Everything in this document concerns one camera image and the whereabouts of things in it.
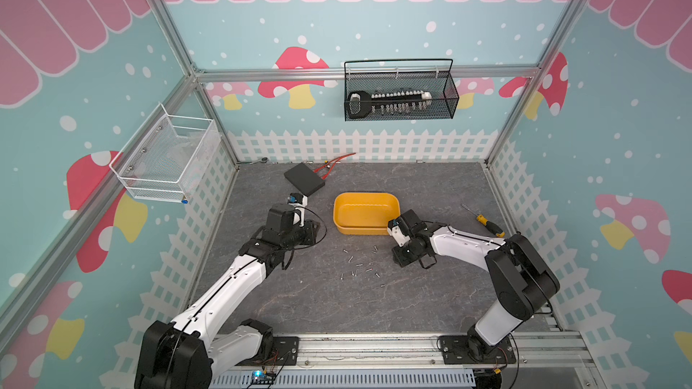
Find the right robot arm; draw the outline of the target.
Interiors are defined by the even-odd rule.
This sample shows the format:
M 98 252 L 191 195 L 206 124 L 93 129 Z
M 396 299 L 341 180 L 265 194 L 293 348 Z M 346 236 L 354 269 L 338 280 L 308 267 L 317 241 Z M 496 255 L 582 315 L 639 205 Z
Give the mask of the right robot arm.
M 508 356 L 505 343 L 510 334 L 560 291 L 558 277 L 524 235 L 500 238 L 497 225 L 488 225 L 494 228 L 493 235 L 479 236 L 423 221 L 412 210 L 387 223 L 387 233 L 396 241 L 394 261 L 402 268 L 417 262 L 427 269 L 425 258 L 436 263 L 439 257 L 449 257 L 488 272 L 495 302 L 457 346 L 440 343 L 452 360 L 460 355 L 466 363 L 490 361 L 496 352 Z

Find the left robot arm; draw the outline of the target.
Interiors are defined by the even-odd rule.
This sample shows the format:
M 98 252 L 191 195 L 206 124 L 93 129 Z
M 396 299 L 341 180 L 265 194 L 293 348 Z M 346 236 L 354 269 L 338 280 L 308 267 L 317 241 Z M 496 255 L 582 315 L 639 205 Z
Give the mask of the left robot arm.
M 273 205 L 266 223 L 241 247 L 230 268 L 187 310 L 156 321 L 142 338 L 134 385 L 137 388 L 207 388 L 231 367 L 256 367 L 252 384 L 270 385 L 271 368 L 293 360 L 295 349 L 275 340 L 272 327 L 248 319 L 235 331 L 219 331 L 241 302 L 275 269 L 287 269 L 298 250 L 322 236 L 320 223 L 306 219 L 307 198 L 293 193 Z

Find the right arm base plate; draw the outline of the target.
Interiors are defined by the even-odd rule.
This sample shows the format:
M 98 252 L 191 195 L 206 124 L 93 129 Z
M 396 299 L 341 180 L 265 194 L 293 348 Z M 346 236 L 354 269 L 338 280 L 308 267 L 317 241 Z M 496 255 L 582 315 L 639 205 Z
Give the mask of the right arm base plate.
M 488 346 L 475 336 L 443 335 L 437 338 L 436 348 L 445 365 L 481 364 L 503 368 L 516 363 L 515 348 L 509 336 L 495 346 Z

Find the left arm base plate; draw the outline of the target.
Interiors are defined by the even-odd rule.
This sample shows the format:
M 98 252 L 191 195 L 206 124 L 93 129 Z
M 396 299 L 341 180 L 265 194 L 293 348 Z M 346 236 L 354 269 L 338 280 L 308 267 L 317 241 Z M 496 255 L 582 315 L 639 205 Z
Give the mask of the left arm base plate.
M 271 340 L 263 340 L 259 352 L 254 357 L 239 362 L 238 366 L 294 366 L 297 363 L 299 342 L 299 337 L 273 337 Z

